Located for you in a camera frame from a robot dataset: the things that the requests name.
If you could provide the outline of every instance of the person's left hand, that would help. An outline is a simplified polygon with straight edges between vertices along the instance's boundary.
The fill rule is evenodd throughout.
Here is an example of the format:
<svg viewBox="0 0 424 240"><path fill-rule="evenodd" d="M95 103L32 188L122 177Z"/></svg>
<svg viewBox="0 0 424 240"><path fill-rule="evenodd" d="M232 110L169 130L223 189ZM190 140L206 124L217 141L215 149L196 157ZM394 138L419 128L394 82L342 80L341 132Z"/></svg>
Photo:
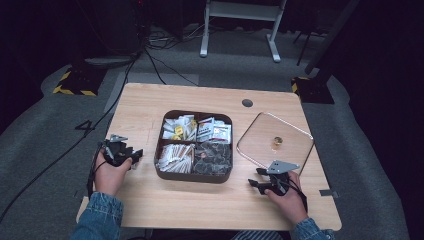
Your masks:
<svg viewBox="0 0 424 240"><path fill-rule="evenodd" d="M96 192L106 193L115 196L124 181L125 174L130 169L132 159L127 158L121 166L114 167L109 163L104 163L106 159L103 156L104 149L101 149L96 159Z"/></svg>

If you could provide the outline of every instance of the wooden table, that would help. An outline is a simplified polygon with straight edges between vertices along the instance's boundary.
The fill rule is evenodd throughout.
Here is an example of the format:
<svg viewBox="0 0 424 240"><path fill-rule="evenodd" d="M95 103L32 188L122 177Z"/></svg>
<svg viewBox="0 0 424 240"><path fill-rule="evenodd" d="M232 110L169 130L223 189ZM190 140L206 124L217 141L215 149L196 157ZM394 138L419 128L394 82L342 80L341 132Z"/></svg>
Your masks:
<svg viewBox="0 0 424 240"><path fill-rule="evenodd" d="M250 99L252 107L242 100ZM220 113L233 122L233 170L222 184L163 180L156 174L153 158L162 118L170 110ZM266 196L252 188L256 165L243 158L235 145L260 112L270 112L309 132L299 98L293 93L127 84L107 137L128 137L128 145L144 149L136 170L127 173L118 198L124 204L122 226L189 229L289 230L287 219ZM315 147L300 176L308 197L309 216L322 229L339 230L340 218ZM85 209L87 198L78 213Z"/></svg>

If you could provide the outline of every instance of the denim sleeve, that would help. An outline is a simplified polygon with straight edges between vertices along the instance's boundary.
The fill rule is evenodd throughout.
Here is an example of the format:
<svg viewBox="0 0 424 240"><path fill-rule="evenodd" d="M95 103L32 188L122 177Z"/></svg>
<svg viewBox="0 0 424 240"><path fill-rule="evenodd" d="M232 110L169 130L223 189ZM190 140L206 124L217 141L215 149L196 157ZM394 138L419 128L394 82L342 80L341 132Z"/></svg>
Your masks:
<svg viewBox="0 0 424 240"><path fill-rule="evenodd" d="M117 198L93 193L71 239L119 239L123 208Z"/></svg>
<svg viewBox="0 0 424 240"><path fill-rule="evenodd" d="M298 240L335 240L332 230L320 230L312 218L298 223L294 228L294 239Z"/></svg>

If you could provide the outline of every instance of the person's right hand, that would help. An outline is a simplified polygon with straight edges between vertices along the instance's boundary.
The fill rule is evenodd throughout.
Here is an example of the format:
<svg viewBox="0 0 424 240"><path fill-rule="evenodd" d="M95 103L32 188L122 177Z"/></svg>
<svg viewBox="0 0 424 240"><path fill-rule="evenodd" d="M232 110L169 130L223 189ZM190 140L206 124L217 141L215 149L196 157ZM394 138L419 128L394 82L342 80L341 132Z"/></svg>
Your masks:
<svg viewBox="0 0 424 240"><path fill-rule="evenodd" d="M125 174L132 164L132 159L128 158L119 167L114 167L106 162L103 156L104 149L101 149L96 159L96 179L94 181L96 192L106 193L115 196L124 182Z"/></svg>
<svg viewBox="0 0 424 240"><path fill-rule="evenodd" d="M296 185L299 187L299 190L302 191L300 187L299 175L290 171L289 177L293 182L296 183ZM278 196L269 189L265 190L265 194L269 199L271 199L271 201L277 204L281 210L281 213L286 216L294 225L308 218L308 214L306 213L305 207L303 206L302 198L292 188L289 188L284 196Z"/></svg>

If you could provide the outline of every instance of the clear acrylic plate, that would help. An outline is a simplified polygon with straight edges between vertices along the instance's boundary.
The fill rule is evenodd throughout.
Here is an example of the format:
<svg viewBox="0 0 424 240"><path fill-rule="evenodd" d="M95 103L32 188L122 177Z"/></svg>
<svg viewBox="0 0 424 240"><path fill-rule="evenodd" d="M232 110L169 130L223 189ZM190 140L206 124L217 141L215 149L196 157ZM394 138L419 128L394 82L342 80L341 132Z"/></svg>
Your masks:
<svg viewBox="0 0 424 240"><path fill-rule="evenodd" d="M260 113L240 138L237 151L265 169L274 160L297 164L300 174L313 145L309 133L271 113Z"/></svg>

